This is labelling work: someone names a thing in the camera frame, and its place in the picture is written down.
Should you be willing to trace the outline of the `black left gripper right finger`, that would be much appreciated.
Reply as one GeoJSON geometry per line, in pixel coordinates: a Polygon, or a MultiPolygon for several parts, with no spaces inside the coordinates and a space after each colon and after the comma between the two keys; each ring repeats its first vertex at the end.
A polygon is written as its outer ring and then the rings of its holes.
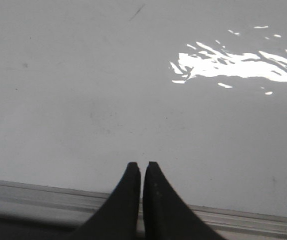
{"type": "Polygon", "coordinates": [[[149,162],[143,187],[147,240],[223,240],[184,203],[157,162],[149,162]]]}

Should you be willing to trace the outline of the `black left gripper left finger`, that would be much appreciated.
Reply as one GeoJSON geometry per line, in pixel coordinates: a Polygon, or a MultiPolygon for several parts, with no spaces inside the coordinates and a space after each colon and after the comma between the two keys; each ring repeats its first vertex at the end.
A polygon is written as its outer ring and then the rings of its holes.
{"type": "Polygon", "coordinates": [[[130,162],[109,198],[69,238],[71,240],[135,239],[140,191],[139,167],[136,162],[130,162]]]}

